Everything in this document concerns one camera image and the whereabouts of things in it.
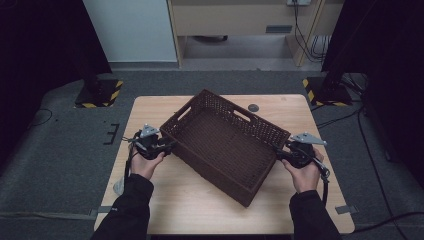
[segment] black and yellow hazard tape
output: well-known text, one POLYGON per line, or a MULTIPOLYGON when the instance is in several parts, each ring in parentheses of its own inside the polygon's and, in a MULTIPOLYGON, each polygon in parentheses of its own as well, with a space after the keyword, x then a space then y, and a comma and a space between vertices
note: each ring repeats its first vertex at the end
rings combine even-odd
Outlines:
POLYGON ((102 102, 102 103, 95 103, 95 102, 80 102, 75 103, 76 108, 96 108, 96 107, 110 107, 115 103, 116 98, 119 95, 119 91, 121 90, 121 86, 124 82, 123 81, 117 81, 114 91, 110 95, 110 98, 108 101, 102 102))
POLYGON ((308 94, 308 98, 309 98, 309 101, 311 102, 312 106, 330 105, 330 106, 343 107, 343 106, 351 105, 350 102, 317 100, 316 94, 314 93, 314 91, 310 87, 308 79, 303 79, 302 82, 303 82, 303 86, 305 87, 306 93, 308 94))

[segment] black jacket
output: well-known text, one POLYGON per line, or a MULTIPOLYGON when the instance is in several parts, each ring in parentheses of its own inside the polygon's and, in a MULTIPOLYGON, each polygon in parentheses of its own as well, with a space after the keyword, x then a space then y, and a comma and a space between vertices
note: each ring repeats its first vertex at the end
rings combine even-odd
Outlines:
MULTIPOLYGON (((124 193, 116 199, 91 239, 146 239, 152 193, 153 184, 149 180, 131 174, 124 193)), ((296 240, 341 239, 317 191, 295 194, 290 200, 290 212, 296 240)))

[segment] wall socket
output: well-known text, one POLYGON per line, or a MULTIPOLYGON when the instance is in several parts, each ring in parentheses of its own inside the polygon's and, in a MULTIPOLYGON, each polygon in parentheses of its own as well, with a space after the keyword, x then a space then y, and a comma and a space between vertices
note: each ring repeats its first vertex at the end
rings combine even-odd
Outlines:
POLYGON ((311 0, 287 0, 287 5, 294 5, 294 1, 297 2, 297 5, 299 6, 307 6, 307 5, 311 5, 311 0))

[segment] brown wicker basket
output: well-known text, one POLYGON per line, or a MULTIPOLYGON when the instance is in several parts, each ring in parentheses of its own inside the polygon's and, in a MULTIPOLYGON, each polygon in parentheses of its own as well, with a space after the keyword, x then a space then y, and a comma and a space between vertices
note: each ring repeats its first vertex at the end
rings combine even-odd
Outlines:
POLYGON ((248 207, 290 133, 203 90, 160 127, 172 151, 203 178, 248 207))

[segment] wooden table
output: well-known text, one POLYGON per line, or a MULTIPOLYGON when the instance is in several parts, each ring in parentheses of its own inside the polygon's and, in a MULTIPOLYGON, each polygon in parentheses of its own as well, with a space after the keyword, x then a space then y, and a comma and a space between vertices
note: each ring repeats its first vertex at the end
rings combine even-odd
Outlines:
MULTIPOLYGON (((145 123, 160 127, 192 96, 147 96, 135 100, 124 136, 132 137, 145 123)), ((258 116, 298 134, 309 132, 317 137, 312 114, 302 95, 223 95, 247 108, 259 106, 258 116)), ((325 156, 331 171, 327 210, 341 233, 351 233, 354 225, 350 214, 339 215, 335 207, 346 205, 336 176, 323 146, 316 146, 325 156)), ((128 157, 128 143, 122 142, 102 206, 111 206, 117 195, 113 185, 123 173, 128 157)), ((295 193, 291 176, 276 161, 262 187, 248 208, 230 198, 200 177, 175 155, 170 155, 156 168, 151 179, 155 185, 150 201, 151 218, 148 234, 290 234, 293 222, 289 199, 295 193)), ((322 193, 322 182, 318 185, 322 193)), ((95 228, 106 214, 99 214, 95 228)))

